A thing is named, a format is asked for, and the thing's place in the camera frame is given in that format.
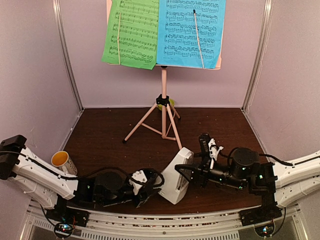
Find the white metronome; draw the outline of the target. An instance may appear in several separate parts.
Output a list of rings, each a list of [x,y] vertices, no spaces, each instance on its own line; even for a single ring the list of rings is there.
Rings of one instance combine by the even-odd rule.
[[[164,184],[160,187],[159,195],[167,201],[176,205],[185,196],[189,182],[175,170],[176,165],[192,164],[194,153],[182,147],[175,155],[168,166],[161,172],[164,177]]]

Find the pink folding music stand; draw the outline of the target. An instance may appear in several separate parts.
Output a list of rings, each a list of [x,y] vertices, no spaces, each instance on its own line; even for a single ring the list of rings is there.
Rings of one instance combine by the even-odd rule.
[[[169,97],[167,96],[167,66],[161,65],[161,94],[156,98],[154,105],[146,112],[146,114],[139,120],[139,122],[133,127],[128,135],[122,140],[123,144],[126,144],[133,133],[140,127],[146,127],[147,129],[161,135],[162,139],[171,140],[177,142],[178,148],[182,148],[182,143],[179,137],[179,133],[175,123],[175,117],[181,120],[181,116],[177,112],[174,106],[170,106]],[[158,108],[158,104],[162,105],[161,111],[161,131],[147,125],[144,121],[147,117]]]

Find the blue sheet music paper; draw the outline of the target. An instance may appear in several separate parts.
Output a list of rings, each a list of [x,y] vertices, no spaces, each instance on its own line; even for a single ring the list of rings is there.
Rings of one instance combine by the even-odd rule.
[[[161,0],[156,63],[215,69],[225,11],[224,0]]]

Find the green sheet music paper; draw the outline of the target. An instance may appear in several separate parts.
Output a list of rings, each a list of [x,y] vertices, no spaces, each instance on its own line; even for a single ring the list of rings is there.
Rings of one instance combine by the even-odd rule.
[[[101,61],[152,70],[156,65],[158,0],[113,0]]]

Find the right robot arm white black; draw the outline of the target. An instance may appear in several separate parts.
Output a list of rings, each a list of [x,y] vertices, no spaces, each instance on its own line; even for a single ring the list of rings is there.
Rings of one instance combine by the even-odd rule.
[[[202,187],[211,181],[237,190],[248,188],[250,194],[262,197],[256,210],[261,221],[320,187],[319,151],[290,161],[274,157],[274,161],[261,163],[261,153],[236,147],[227,156],[226,165],[209,153],[200,156],[200,164],[177,164],[175,170],[188,182],[200,182]]]

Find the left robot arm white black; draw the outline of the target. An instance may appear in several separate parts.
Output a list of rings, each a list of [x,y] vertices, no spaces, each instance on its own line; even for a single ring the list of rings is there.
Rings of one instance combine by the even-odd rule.
[[[23,135],[0,143],[0,178],[16,183],[19,188],[61,222],[72,218],[64,204],[94,209],[133,202],[142,206],[161,190],[163,175],[153,168],[127,173],[118,167],[102,167],[85,176],[64,172],[38,158],[26,145]]]

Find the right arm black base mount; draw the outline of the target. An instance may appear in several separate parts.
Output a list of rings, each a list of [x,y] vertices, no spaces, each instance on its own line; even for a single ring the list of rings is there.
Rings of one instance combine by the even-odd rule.
[[[242,226],[249,226],[280,218],[282,209],[277,206],[274,194],[268,194],[261,197],[261,206],[241,210],[239,216]]]

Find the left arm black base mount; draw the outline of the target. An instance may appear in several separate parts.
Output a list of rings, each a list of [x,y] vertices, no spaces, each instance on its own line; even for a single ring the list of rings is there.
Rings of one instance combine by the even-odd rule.
[[[54,208],[46,210],[46,216],[49,219],[80,227],[87,226],[89,215],[88,211],[68,207],[67,200],[60,196]]]

